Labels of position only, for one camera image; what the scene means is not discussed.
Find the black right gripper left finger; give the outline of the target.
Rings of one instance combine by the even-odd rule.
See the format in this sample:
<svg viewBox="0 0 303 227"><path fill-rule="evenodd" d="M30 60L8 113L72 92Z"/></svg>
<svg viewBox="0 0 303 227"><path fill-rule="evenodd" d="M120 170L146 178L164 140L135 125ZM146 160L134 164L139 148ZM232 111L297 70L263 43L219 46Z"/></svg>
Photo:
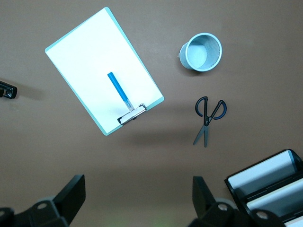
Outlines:
<svg viewBox="0 0 303 227"><path fill-rule="evenodd" d="M75 175L56 196L44 197L14 217L14 227L70 227L85 201L85 176Z"/></svg>

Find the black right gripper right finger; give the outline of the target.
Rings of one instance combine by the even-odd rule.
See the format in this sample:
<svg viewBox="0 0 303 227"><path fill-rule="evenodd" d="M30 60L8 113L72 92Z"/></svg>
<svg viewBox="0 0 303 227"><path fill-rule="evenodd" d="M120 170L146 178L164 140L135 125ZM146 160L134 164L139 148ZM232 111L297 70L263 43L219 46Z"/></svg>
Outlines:
<svg viewBox="0 0 303 227"><path fill-rule="evenodd" d="M197 218L189 227L252 227L248 216L224 201L217 202L201 176L193 177L192 202Z"/></svg>

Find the blue marker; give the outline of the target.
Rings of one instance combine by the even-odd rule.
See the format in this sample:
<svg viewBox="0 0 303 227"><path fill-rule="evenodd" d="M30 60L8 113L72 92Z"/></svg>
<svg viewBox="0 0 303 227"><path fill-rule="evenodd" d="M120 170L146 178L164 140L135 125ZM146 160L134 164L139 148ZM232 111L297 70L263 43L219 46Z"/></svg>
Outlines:
<svg viewBox="0 0 303 227"><path fill-rule="evenodd" d="M112 84L114 85L115 89L117 90L118 94L120 95L121 99L123 100L123 102L125 103L127 108L129 109L129 111L132 111L134 109L134 107L131 104L131 102L129 101L127 95L125 94L124 90L120 86L119 82L115 78L114 74L112 72L110 72L110 73L108 73L107 76L111 80Z"/></svg>

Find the black stacked document tray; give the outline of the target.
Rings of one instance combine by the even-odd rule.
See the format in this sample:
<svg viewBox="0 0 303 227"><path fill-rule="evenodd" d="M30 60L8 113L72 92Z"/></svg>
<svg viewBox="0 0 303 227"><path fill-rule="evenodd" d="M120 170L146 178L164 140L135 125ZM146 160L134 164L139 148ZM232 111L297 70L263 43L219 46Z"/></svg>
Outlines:
<svg viewBox="0 0 303 227"><path fill-rule="evenodd" d="M282 150L266 159L269 159L279 153L282 153L286 150ZM259 164L260 162L266 160L266 159L263 159L245 169L242 169L230 176L228 176L226 179L225 179L225 183L238 207L238 209L240 211L243 211L247 214L250 214L253 210L250 210L248 207L247 207L247 203L250 202L250 201L253 201L255 199L258 199L262 196L265 196L271 192L274 192L275 190L278 190L278 189L281 189L283 187L288 187L288 186L303 186L303 159L300 158L293 150L290 149L290 151L292 152L293 154L293 158L294 158L294 161L295 161L295 164L296 164L296 167L297 167L297 172L290 175L290 176L287 176L273 184L270 184L258 191L255 191L251 194L248 194L246 196L238 196L234 189L231 188L231 185L228 183L228 178L241 172L242 170L246 170L248 169L249 167L252 167L256 164ZM285 224L286 227L303 227L303 208L301 208L300 210L297 210L297 211L294 211L288 215L284 215L282 217L279 217L282 222Z"/></svg>

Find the white paper stack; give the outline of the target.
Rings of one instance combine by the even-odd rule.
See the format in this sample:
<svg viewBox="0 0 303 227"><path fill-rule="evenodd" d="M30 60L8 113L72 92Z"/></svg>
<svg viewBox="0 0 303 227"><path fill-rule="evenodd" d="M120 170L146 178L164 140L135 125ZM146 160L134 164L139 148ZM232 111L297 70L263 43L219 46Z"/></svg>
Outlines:
<svg viewBox="0 0 303 227"><path fill-rule="evenodd" d="M247 203L250 210L268 210L282 217L303 208L303 186L288 186Z"/></svg>
<svg viewBox="0 0 303 227"><path fill-rule="evenodd" d="M246 196L297 172L290 150L279 153L259 164L228 178L235 193Z"/></svg>

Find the black stapler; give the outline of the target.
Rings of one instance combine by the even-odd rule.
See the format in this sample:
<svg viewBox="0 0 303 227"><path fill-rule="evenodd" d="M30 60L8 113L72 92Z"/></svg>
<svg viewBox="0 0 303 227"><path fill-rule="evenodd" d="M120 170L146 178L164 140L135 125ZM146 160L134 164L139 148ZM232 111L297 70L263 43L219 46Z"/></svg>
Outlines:
<svg viewBox="0 0 303 227"><path fill-rule="evenodd" d="M6 97L14 99L17 96L18 89L16 86L10 85L0 80L0 98Z"/></svg>

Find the light blue mesh pen cup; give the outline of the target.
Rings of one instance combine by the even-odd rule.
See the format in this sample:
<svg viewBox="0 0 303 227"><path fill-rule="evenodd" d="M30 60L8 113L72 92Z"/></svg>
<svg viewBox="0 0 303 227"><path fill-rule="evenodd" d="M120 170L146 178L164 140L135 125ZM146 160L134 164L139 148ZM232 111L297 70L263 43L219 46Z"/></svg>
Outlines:
<svg viewBox="0 0 303 227"><path fill-rule="evenodd" d="M222 53L221 42L215 35L199 33L181 47L178 57L186 69L206 72L216 67Z"/></svg>

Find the black blue handled scissors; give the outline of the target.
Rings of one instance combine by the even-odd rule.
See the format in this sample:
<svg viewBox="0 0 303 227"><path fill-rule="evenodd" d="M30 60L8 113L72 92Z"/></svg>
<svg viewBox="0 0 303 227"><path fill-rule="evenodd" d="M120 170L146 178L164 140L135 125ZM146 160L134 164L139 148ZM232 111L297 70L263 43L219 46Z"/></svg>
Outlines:
<svg viewBox="0 0 303 227"><path fill-rule="evenodd" d="M220 115L216 116L217 112L220 108L223 108L223 111ZM206 148L208 145L208 131L209 131L209 124L212 120L219 120L223 118L227 113L227 105L223 100L220 100L218 104L216 105L215 109L213 110L212 114L210 116L207 115L208 113L208 97L204 96L197 100L195 104L195 112L200 117L203 117L203 125L201 129L199 130L199 133L197 134L193 145L196 145L200 138L204 137L204 147Z"/></svg>

